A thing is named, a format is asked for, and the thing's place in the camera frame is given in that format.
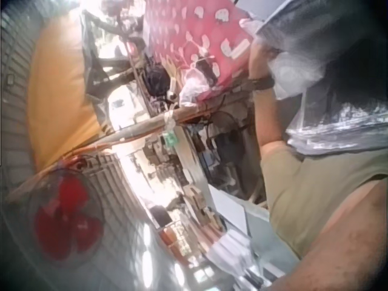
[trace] polka dot fabric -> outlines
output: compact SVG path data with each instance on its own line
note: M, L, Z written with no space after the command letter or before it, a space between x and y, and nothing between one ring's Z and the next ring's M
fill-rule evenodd
M247 14L231 0L148 0L144 20L156 61L168 60L178 71L207 58L217 84L203 100L228 87L237 72L247 70L252 38L239 26Z

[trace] man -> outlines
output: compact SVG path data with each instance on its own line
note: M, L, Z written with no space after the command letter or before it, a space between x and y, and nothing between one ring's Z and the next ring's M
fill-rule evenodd
M301 259L270 290L364 290L387 256L388 150L300 160L282 141L268 61L252 44L249 78L270 211L278 236Z

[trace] beige t-shirt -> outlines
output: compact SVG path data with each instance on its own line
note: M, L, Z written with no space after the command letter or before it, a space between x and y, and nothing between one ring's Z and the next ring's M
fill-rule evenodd
M351 193L388 176L388 149L300 159L284 146L264 156L261 167L271 225L302 258Z

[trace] hand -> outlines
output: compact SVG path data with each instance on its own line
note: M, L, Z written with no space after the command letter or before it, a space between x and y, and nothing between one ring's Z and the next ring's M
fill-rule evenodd
M273 48L265 44L252 43L249 55L249 79L261 79L270 74L268 62L278 56Z

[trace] wristwatch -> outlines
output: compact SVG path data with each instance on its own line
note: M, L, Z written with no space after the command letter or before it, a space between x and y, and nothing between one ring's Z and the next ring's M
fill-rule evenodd
M248 91L262 91L273 88L275 85L275 80L271 75L268 75L260 79L249 80L248 83L244 86L244 90Z

